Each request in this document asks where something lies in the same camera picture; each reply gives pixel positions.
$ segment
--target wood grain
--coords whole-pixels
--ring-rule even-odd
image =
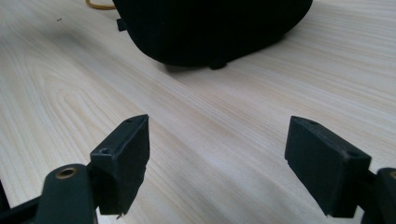
[[[227,67],[180,69],[78,0],[2,1],[0,178],[12,206],[48,172],[89,162],[124,119],[150,115],[130,213],[100,223],[360,223],[325,217],[284,160],[290,116],[396,167],[396,3],[315,1],[285,38]]]

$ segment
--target light wooden surface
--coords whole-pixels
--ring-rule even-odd
[[[396,2],[315,1],[276,45],[211,71],[166,68],[82,0],[3,0],[0,178],[12,206],[129,117],[151,158],[130,212],[100,223],[360,223],[325,217],[284,160],[290,116],[396,167]]]

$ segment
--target black bag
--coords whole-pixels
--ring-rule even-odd
[[[293,28],[312,0],[114,0],[136,45],[161,63],[221,68]]]

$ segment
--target wooden table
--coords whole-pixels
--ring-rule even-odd
[[[315,1],[283,41],[216,71],[151,60],[118,17],[82,0],[2,1],[0,178],[12,206],[149,114],[144,184],[126,216],[100,223],[360,223],[360,209],[325,217],[284,150],[294,115],[370,154],[371,171],[396,166],[396,2]]]

